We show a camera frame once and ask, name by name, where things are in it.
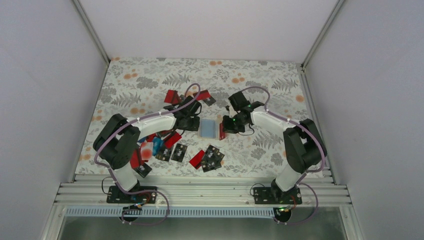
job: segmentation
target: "white wall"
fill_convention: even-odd
[[[110,58],[303,62],[337,0],[80,0]]]
[[[2,1],[0,29],[0,238],[38,239],[106,65],[70,0]]]
[[[424,239],[424,1],[347,1],[307,68],[365,239]]]

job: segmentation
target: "blue object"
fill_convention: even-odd
[[[214,139],[217,137],[217,124],[215,120],[202,119],[200,121],[200,137]]]
[[[147,138],[146,136],[143,137],[142,139],[138,140],[137,143],[139,144],[144,143],[146,141],[146,138]]]
[[[156,156],[156,154],[159,152],[159,149],[161,149],[162,145],[164,144],[164,141],[160,139],[159,137],[153,138],[153,150],[151,151],[151,154],[153,156]]]

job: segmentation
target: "black cable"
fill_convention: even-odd
[[[103,178],[103,180],[101,181],[101,191],[102,191],[104,194],[109,195],[109,193],[106,193],[106,192],[105,192],[105,189],[103,188],[103,182],[104,182],[104,181],[105,181],[105,179],[107,179],[107,178],[111,178],[111,176],[107,176],[107,177]]]
[[[238,133],[238,134],[240,134],[241,136],[250,136],[250,135],[253,135],[255,133],[255,130],[251,127],[251,124],[250,123],[249,123],[249,128],[253,131],[251,134],[240,134],[240,133]]]
[[[262,183],[255,183],[255,184],[253,184],[253,185],[252,185],[252,187],[251,187],[251,188],[250,188],[250,190],[249,190],[250,195],[251,195],[251,196],[253,196],[253,197],[254,197],[255,195],[253,195],[253,194],[252,194],[252,189],[253,189],[253,187],[254,187],[255,185],[261,185],[262,187],[264,187],[264,188],[265,188],[265,186],[264,186]]]

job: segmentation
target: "red card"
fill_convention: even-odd
[[[200,150],[196,156],[194,156],[189,163],[195,168],[195,169],[199,169],[201,164],[200,162],[202,161],[203,156],[205,155],[205,151]]]
[[[129,164],[131,164],[131,168],[133,169],[138,168],[140,165],[144,164],[144,161],[142,161],[139,154],[139,149],[136,148],[132,153],[131,159],[129,160]]]
[[[172,145],[174,145],[176,142],[178,142],[178,140],[180,140],[182,137],[178,132],[175,132],[169,136],[167,136],[164,140],[163,140],[163,144],[165,145],[166,148],[170,149],[172,147]]]
[[[209,91],[208,90],[203,90],[203,91],[200,91],[200,94],[196,98],[196,100],[197,101],[200,101],[200,100],[207,99],[207,98],[210,98],[210,97],[211,97],[211,94],[209,93]]]
[[[146,137],[146,142],[151,143],[153,139],[156,137],[156,133],[150,134]]]
[[[180,103],[180,97],[178,96],[178,92],[175,90],[168,90],[168,93],[166,94],[164,103],[168,104],[178,104]]]
[[[223,140],[223,139],[225,139],[225,137],[226,137],[226,134],[225,134],[225,132],[224,132],[224,125],[223,125],[223,123],[221,122],[220,124],[219,124],[219,140],[221,141],[221,140]]]

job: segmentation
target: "floor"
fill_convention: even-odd
[[[216,103],[207,106],[202,102],[201,119],[222,121],[230,105],[228,97],[248,86],[269,89],[269,108],[293,119],[308,118],[305,98],[293,62],[211,60],[182,58],[113,58],[101,89],[87,137],[79,157],[76,174],[106,174],[104,167],[95,165],[92,148],[109,118],[120,113],[124,117],[139,117],[156,112],[168,105],[164,103],[168,90],[184,94],[191,83],[199,83],[207,89]],[[188,94],[196,93],[191,89]],[[259,89],[245,93],[248,100],[266,100]],[[254,134],[241,136],[229,134],[224,140],[198,137],[197,132],[185,132],[179,143],[187,145],[182,163],[161,161],[155,158],[148,165],[155,176],[199,176],[199,177],[274,177],[287,164],[283,140],[272,132],[253,126]],[[225,154],[222,167],[203,172],[195,169],[189,160],[199,150],[213,145]],[[321,173],[307,177],[320,178]]]

